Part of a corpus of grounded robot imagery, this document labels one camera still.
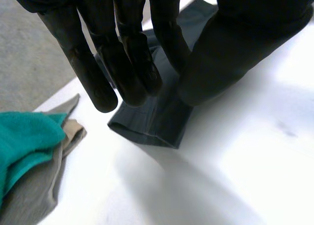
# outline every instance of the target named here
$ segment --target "dark gray fabric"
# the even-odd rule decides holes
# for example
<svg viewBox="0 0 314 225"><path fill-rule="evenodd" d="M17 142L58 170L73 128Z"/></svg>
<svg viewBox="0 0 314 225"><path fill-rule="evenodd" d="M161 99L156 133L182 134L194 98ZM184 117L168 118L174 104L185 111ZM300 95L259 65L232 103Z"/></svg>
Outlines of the dark gray fabric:
<svg viewBox="0 0 314 225"><path fill-rule="evenodd" d="M217 10L215 5L195 0L179 14L177 22L190 49ZM135 143L178 148L193 108L180 100L177 94L178 74L171 67L154 32L148 30L145 34L163 80L162 90L139 108L131 108L123 102L108 126Z"/></svg>

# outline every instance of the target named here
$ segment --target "tan fabric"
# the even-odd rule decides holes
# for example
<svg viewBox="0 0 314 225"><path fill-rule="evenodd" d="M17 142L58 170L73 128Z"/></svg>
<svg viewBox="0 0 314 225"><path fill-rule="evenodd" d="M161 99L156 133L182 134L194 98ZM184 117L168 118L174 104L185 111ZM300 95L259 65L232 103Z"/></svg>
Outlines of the tan fabric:
<svg viewBox="0 0 314 225"><path fill-rule="evenodd" d="M66 138L62 142L62 157L64 158L72 152L78 143L81 142L81 140L86 136L87 132L84 127L74 119L67 120L64 123L63 130L66 134Z"/></svg>

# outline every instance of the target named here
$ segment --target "gray fabric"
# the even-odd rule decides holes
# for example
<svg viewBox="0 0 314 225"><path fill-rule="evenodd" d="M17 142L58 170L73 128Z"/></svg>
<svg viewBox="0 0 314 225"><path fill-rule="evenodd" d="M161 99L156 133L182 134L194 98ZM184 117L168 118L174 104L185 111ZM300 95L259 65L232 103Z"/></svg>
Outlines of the gray fabric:
<svg viewBox="0 0 314 225"><path fill-rule="evenodd" d="M76 95L46 113L63 112L69 115L78 102L79 95ZM0 211L0 225L34 225L56 207L65 166L62 159L86 135L85 129L76 120L66 120L63 128L67 138L55 148L52 160L29 170L4 198Z"/></svg>
<svg viewBox="0 0 314 225"><path fill-rule="evenodd" d="M63 104L53 108L52 110L45 112L47 114L51 113L67 113L69 115L72 110L78 105L79 103L79 94L76 94L74 97L72 97L70 100L64 102Z"/></svg>
<svg viewBox="0 0 314 225"><path fill-rule="evenodd" d="M61 144L51 161L30 169L6 196L0 225L34 225L57 205L53 188L62 162Z"/></svg>
<svg viewBox="0 0 314 225"><path fill-rule="evenodd" d="M215 5L195 0L179 14L177 22L191 50L206 22L217 10ZM180 100L177 94L178 74L171 67L154 32L148 30L144 33L163 80L162 90L139 108L131 108L123 102L108 126L135 143L179 148L193 108Z"/></svg>

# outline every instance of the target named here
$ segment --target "robotic hand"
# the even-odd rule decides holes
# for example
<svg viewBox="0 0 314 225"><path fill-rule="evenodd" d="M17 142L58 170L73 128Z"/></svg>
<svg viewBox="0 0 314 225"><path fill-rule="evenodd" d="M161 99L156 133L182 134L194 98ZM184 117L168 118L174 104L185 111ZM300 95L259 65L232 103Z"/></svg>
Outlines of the robotic hand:
<svg viewBox="0 0 314 225"><path fill-rule="evenodd" d="M191 106L223 93L311 19L313 0L217 0L179 80Z"/></svg>
<svg viewBox="0 0 314 225"><path fill-rule="evenodd" d="M57 39L94 106L101 112L117 107L118 99L97 65L81 29L78 11L115 86L129 106L156 95L162 80L142 33L145 0L17 0L38 13ZM178 71L190 53L176 23L180 0L150 0L155 34ZM115 31L117 26L122 42Z"/></svg>

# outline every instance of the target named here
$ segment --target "folded cloth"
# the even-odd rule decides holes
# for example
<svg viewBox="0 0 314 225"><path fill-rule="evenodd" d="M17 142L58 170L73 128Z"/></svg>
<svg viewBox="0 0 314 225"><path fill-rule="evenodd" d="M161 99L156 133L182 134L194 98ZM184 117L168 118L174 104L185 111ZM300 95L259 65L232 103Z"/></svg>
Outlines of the folded cloth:
<svg viewBox="0 0 314 225"><path fill-rule="evenodd" d="M190 49L217 10L216 5L195 0L179 14L177 22ZM162 89L158 96L150 97L142 107L132 108L123 102L108 126L138 144L179 148L193 108L180 99L177 92L178 74L171 67L154 32L148 30L144 33L163 80Z"/></svg>
<svg viewBox="0 0 314 225"><path fill-rule="evenodd" d="M2 198L19 178L37 164L52 159L65 138L65 113L0 113L0 207Z"/></svg>
<svg viewBox="0 0 314 225"><path fill-rule="evenodd" d="M78 104L79 95L47 113L70 112ZM53 151L52 160L38 164L24 174L4 198L0 225L34 225L46 217L57 205L58 188L65 166L64 157L86 135L76 120L65 120L66 138Z"/></svg>

